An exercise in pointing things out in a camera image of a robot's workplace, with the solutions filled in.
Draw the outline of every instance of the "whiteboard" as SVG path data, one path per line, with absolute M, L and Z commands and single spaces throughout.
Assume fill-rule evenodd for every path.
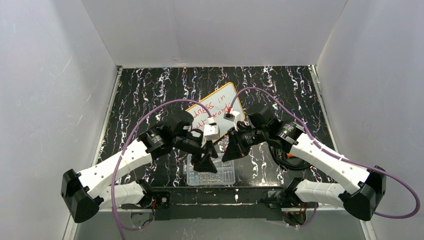
M 224 119 L 224 114 L 228 112 L 228 107 L 231 101 L 236 96 L 236 87 L 232 82 L 226 83 L 216 91 L 209 94 L 207 97 L 200 100 L 200 103 L 210 111 L 210 114 L 215 118 L 216 124 L 219 126 L 220 138 L 227 134 L 228 130 L 234 127 L 233 122 Z M 232 109 L 242 114 L 241 119 L 244 121 L 246 114 L 243 111 L 242 104 L 237 98 Z M 193 117 L 193 129 L 204 130 L 205 124 L 208 123 L 208 113 L 201 106 L 195 104 L 187 110 Z

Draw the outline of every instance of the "wire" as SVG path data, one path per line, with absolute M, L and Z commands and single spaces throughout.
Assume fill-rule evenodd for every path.
M 155 215 L 156 199 L 154 200 L 153 207 L 151 208 L 151 214 Z
M 141 225 L 142 227 L 147 223 L 147 222 L 149 222 L 149 224 L 151 223 L 153 221 L 153 219 L 147 219 L 144 223 L 143 223 L 143 225 Z
M 360 166 L 360 167 L 363 167 L 363 168 L 366 168 L 366 169 L 368 169 L 368 170 L 372 170 L 372 171 L 374 171 L 374 172 L 377 172 L 377 173 L 380 173 L 380 174 L 383 174 L 383 175 L 386 175 L 387 177 L 389 177 L 389 178 L 392 178 L 392 179 L 394 179 L 395 181 L 397 181 L 398 183 L 400 183 L 402 186 L 404 186 L 406 189 L 408 189 L 408 191 L 412 194 L 412 196 L 413 196 L 413 198 L 415 199 L 415 208 L 414 208 L 414 210 L 413 211 L 411 211 L 410 213 L 408 213 L 408 214 L 405 214 L 405 215 L 389 215 L 389 214 L 384 214 L 384 213 L 379 213 L 379 212 L 375 212 L 374 214 L 375 215 L 377 215 L 377 216 L 380 216 L 380 217 L 384 217 L 384 218 L 389 218 L 389 219 L 407 219 L 407 218 L 410 218 L 410 217 L 412 217 L 412 216 L 414 216 L 415 214 L 417 214 L 418 213 L 418 211 L 420 210 L 420 207 L 421 207 L 421 201 L 420 201 L 420 198 L 418 197 L 418 194 L 412 189 L 412 187 L 410 187 L 405 181 L 403 181 L 402 179 L 400 179 L 399 177 L 397 177 L 397 176 L 395 176 L 394 174 L 392 174 L 392 173 L 390 173 L 390 172 L 386 172 L 386 171 L 384 171 L 384 170 L 381 170 L 381 169 L 378 169 L 378 168 L 376 168 L 376 167 L 372 167 L 372 166 L 369 166 L 369 165 L 367 165 L 367 164 L 364 164 L 364 163 L 361 163 L 361 162 L 357 162 L 357 161 L 353 161 L 353 160 L 349 160 L 349 159 L 347 159 L 346 157 L 344 157 L 344 156 L 342 156 L 342 155 L 340 155 L 340 154 L 338 154 L 338 153 L 333 153 L 333 152 L 331 152 L 331 151 L 329 151 L 329 150 L 327 150 L 326 148 L 324 148 L 324 147 L 322 147 L 320 144 L 319 144 L 319 142 L 315 139 L 315 137 L 312 135 L 312 133 L 311 133 L 311 131 L 309 130 L 309 128 L 308 128 L 308 126 L 306 126 L 306 124 L 299 118 L 299 117 L 297 117 L 297 116 L 295 116 L 292 112 L 290 112 L 287 108 L 285 108 L 284 107 L 284 105 L 283 104 L 281 104 L 281 102 L 280 101 L 278 101 L 274 96 L 272 96 L 269 92 L 267 92 L 267 91 L 265 91 L 265 90 L 263 90 L 263 89 L 260 89 L 260 88 L 258 88 L 258 87 L 245 87 L 245 88 L 243 88 L 242 90 L 240 90 L 240 91 L 238 91 L 237 92 L 237 94 L 235 95 L 235 97 L 232 99 L 232 102 L 231 102 L 231 104 L 230 104 L 230 108 L 232 108 L 233 107 L 233 105 L 234 105 L 234 102 L 236 101 L 236 99 L 237 99 L 237 97 L 241 94 L 241 93 L 243 93 L 244 91 L 246 91 L 246 90 L 257 90 L 257 91 L 260 91 L 260 92 L 263 92 L 263 93 L 265 93 L 266 95 L 268 95 L 275 103 L 277 103 L 286 113 L 288 113 L 291 117 L 293 117 L 296 121 L 298 121 L 303 127 L 304 127 L 304 129 L 305 129 L 305 131 L 306 131 L 306 134 L 308 135 L 308 137 L 312 140 L 312 142 L 313 142 L 313 144 L 317 147 L 317 148 L 319 148 L 323 153 L 326 153 L 327 155 L 329 155 L 330 157 L 333 157 L 333 158 L 335 158 L 335 159 L 337 159 L 337 160 L 341 160 L 341 161 L 343 161 L 343 162 L 345 162 L 345 163 L 349 163 L 349 164 L 353 164 L 353 165 L 356 165 L 356 166 Z
M 118 169 L 119 169 L 119 166 L 120 166 L 120 164 L 121 164 L 122 158 L 123 158 L 123 156 L 124 156 L 124 154 L 125 154 L 125 151 L 127 150 L 128 145 L 129 145 L 129 144 L 130 144 L 130 142 L 132 141 L 134 134 L 136 133 L 137 129 L 139 128 L 139 126 L 140 126 L 140 124 L 141 124 L 142 122 L 144 122 L 144 121 L 145 121 L 145 120 L 146 120 L 146 119 L 147 119 L 147 118 L 148 118 L 148 117 L 149 117 L 152 113 L 154 113 L 154 112 L 156 112 L 157 110 L 159 110 L 159 109 L 161 109 L 161 108 L 165 107 L 166 105 L 174 104 L 174 103 L 180 103 L 180 102 L 188 102 L 188 103 L 197 104 L 197 105 L 199 105 L 200 107 L 202 107 L 202 108 L 203 108 L 203 109 L 207 112 L 207 115 L 209 116 L 209 118 L 211 118 L 211 117 L 212 117 L 211 112 L 208 110 L 208 108 L 206 108 L 206 106 L 205 106 L 205 105 L 201 104 L 201 103 L 200 103 L 200 102 L 198 102 L 198 101 L 191 100 L 191 99 L 177 99 L 177 100 L 171 100 L 171 101 L 168 101 L 168 102 L 162 103 L 161 105 L 159 105 L 159 106 L 157 106 L 157 107 L 153 108 L 153 110 L 149 111 L 146 115 L 144 115 L 144 116 L 143 116 L 143 117 L 142 117 L 142 118 L 141 118 L 141 119 L 137 122 L 137 124 L 135 125 L 135 127 L 132 129 L 131 133 L 129 134 L 129 136 L 127 137 L 127 139 L 126 139 L 126 141 L 125 141 L 125 144 L 124 144 L 124 145 L 123 145 L 123 147 L 122 147 L 122 153 L 120 154 L 120 156 L 119 156 L 119 158 L 118 158 L 118 161 L 117 161 L 117 163 L 116 163 L 115 169 L 113 170 L 112 183 L 111 183 L 111 186 L 110 186 L 110 195 L 111 195 L 111 200 L 112 200 L 112 213 L 113 213 L 113 216 L 114 216 L 114 218 L 115 218 L 116 225 L 117 225 L 117 227 L 118 227 L 119 234 L 120 234 L 120 236 L 121 236 L 122 240 L 125 240 L 125 239 L 126 239 L 126 237 L 125 237 L 125 233 L 124 233 L 124 229 L 126 229 L 126 230 L 132 230 L 132 231 L 140 230 L 140 228 L 139 228 L 139 227 L 127 227 L 127 226 L 122 225 L 122 224 L 121 224 L 121 219 L 120 219 L 120 217 L 119 217 L 119 215 L 118 215 L 117 203 L 116 203 L 116 200 L 115 200 L 115 181 L 116 181 L 116 178 L 117 178 Z
M 303 214 L 306 213 L 306 209 L 308 209 L 308 203 L 305 203 L 305 210 L 303 210 Z
M 310 163 L 308 163 L 307 161 L 303 159 L 301 159 L 301 161 L 298 162 L 297 164 L 293 164 L 289 162 L 286 152 L 283 151 L 281 156 L 279 156 L 277 154 L 277 149 L 269 144 L 268 144 L 268 149 L 269 149 L 269 152 L 271 153 L 272 159 L 274 159 L 274 161 L 278 165 L 280 165 L 281 167 L 285 169 L 293 170 L 293 171 L 302 171 L 305 169 L 309 169 L 312 166 Z

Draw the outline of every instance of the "black end cap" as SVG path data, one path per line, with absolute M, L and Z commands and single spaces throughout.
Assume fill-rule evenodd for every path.
M 366 181 L 359 185 L 360 189 L 354 194 L 345 191 L 338 197 L 342 200 L 344 209 L 352 216 L 369 221 L 386 193 L 386 175 L 370 171 Z
M 82 186 L 78 177 L 73 169 L 65 172 L 62 177 L 60 193 L 70 215 L 77 224 L 92 218 L 99 211 L 100 203 L 103 202 L 101 197 L 92 199 L 86 192 L 88 189 Z

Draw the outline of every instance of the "metal frame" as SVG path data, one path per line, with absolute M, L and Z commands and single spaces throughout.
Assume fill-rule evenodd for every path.
M 327 109 L 324 105 L 323 94 L 321 92 L 321 86 L 320 86 L 321 82 L 320 82 L 320 79 L 318 77 L 318 72 L 317 72 L 317 65 L 309 65 L 308 68 L 309 68 L 309 71 L 310 71 L 310 75 L 312 76 L 313 86 L 315 87 L 316 93 L 318 95 L 318 101 L 321 105 L 322 114 L 324 115 L 325 123 L 327 124 L 327 127 L 328 127 L 328 133 L 330 134 L 331 141 L 334 145 L 334 150 L 336 152 L 339 152 L 339 150 L 337 148 L 336 140 L 334 139 L 333 132 L 331 130 L 329 118 L 327 116 Z M 365 235 L 365 239 L 366 240 L 377 240 L 377 237 L 376 237 L 376 234 L 374 232 L 374 228 L 373 228 L 373 225 L 371 224 L 371 221 L 362 221 L 362 220 L 359 220 L 359 221 L 360 221 L 360 225 L 362 227 L 363 234 Z

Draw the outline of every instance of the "white plastic housing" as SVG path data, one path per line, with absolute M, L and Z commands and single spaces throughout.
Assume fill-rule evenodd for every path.
M 305 160 L 323 171 L 328 176 L 332 177 L 341 186 L 343 186 L 348 193 L 353 194 L 358 191 L 360 189 L 358 183 L 364 183 L 365 180 L 367 180 L 370 173 L 367 172 L 366 169 L 341 161 L 341 158 L 335 159 L 334 157 L 327 155 L 322 152 L 322 149 L 326 149 L 327 151 L 342 157 L 340 154 L 322 143 L 320 143 L 322 148 L 318 148 L 305 133 L 302 133 L 297 141 L 298 144 L 291 147 L 290 153 Z
M 206 141 L 213 141 L 220 139 L 220 127 L 218 125 L 205 124 L 203 129 L 203 136 Z
M 143 188 L 135 181 L 129 184 L 115 186 L 115 202 L 116 205 L 122 204 L 138 204 L 144 197 Z M 100 204 L 100 209 L 107 209 L 112 207 L 111 187 L 106 187 L 99 197 L 104 199 Z
M 297 190 L 294 193 L 304 203 L 318 202 L 343 208 L 343 202 L 339 198 L 339 194 L 342 194 L 345 189 L 338 183 L 303 180 L 296 188 Z
M 126 149 L 125 156 L 119 164 L 116 179 L 132 170 L 152 162 L 152 156 L 146 152 L 146 146 L 142 141 L 133 141 Z M 79 180 L 83 187 L 88 187 L 88 195 L 96 198 L 107 186 L 111 185 L 112 175 L 117 165 L 121 151 L 101 163 L 84 169 L 79 173 Z
M 234 129 L 237 131 L 238 130 L 238 128 L 237 128 L 237 122 L 238 121 L 242 121 L 242 115 L 240 114 L 240 112 L 238 112 L 236 110 L 233 110 L 233 109 L 231 109 L 229 111 L 229 114 L 231 114 L 231 115 L 234 116 L 233 119 L 232 119 L 232 124 L 234 125 Z

